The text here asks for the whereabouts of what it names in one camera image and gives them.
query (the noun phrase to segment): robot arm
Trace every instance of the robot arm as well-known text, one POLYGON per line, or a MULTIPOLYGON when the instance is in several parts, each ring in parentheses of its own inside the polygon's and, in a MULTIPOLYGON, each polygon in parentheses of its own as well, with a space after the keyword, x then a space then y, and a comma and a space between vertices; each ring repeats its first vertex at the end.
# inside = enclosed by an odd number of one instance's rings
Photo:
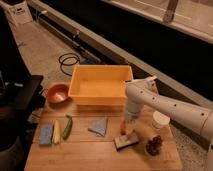
POLYGON ((143 105, 162 112, 176 122, 211 141, 207 156, 206 171, 213 168, 213 111, 190 103, 158 95, 150 91, 156 77, 127 83, 125 121, 132 122, 139 117, 143 105))

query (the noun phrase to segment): orange bowl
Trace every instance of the orange bowl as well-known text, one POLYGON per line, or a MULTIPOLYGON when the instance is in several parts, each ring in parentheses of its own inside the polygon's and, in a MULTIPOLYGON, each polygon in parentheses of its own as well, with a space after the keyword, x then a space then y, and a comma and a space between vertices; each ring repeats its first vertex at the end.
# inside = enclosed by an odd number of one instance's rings
POLYGON ((69 87, 66 84, 55 84, 47 91, 49 103, 61 103, 68 99, 69 87))

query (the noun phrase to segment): yellow plastic bin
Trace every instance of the yellow plastic bin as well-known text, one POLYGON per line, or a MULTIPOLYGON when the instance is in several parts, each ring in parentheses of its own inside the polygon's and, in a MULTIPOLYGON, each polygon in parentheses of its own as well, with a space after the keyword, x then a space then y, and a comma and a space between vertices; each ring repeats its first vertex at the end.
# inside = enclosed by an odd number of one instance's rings
POLYGON ((125 81, 133 79, 128 65, 76 65, 68 95, 77 105, 124 105, 125 81))

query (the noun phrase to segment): table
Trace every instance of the table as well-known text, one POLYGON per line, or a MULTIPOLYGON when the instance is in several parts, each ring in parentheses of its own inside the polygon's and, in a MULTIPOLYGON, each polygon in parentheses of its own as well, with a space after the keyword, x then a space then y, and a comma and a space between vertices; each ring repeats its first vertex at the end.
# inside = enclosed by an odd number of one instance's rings
POLYGON ((76 106, 72 100, 62 104, 45 104, 36 129, 26 162, 26 171, 141 171, 181 170, 182 164, 169 125, 157 131, 151 126, 154 110, 145 106, 138 119, 136 133, 140 143, 116 151, 113 139, 120 135, 119 126, 123 119, 122 106, 76 106), (43 123, 58 119, 63 130, 67 123, 65 114, 73 116, 73 127, 69 138, 59 145, 40 147, 40 127, 43 123), (105 137, 97 137, 88 131, 89 125, 108 117, 105 137), (163 146, 158 156, 147 156, 146 142, 155 135, 161 135, 163 146))

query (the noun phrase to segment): floor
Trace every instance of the floor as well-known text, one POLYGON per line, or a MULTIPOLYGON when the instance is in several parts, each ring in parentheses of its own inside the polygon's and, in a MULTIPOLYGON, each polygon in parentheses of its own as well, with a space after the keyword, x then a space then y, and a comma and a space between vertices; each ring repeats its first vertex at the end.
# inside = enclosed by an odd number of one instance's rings
MULTIPOLYGON (((70 81, 69 76, 60 72, 58 58, 62 54, 74 52, 73 49, 36 22, 12 27, 12 30, 21 55, 31 74, 44 75, 42 85, 45 88, 51 82, 70 81)), ((66 67, 65 70, 68 73, 72 72, 70 67, 66 67)))
MULTIPOLYGON (((36 22, 19 27, 12 26, 22 57, 32 74, 44 75, 43 86, 48 88, 52 82, 69 82, 70 77, 59 69, 58 57, 64 53, 74 52, 54 35, 36 22)), ((202 171, 206 159, 206 146, 203 141, 176 123, 171 124, 177 149, 184 171, 202 171)))

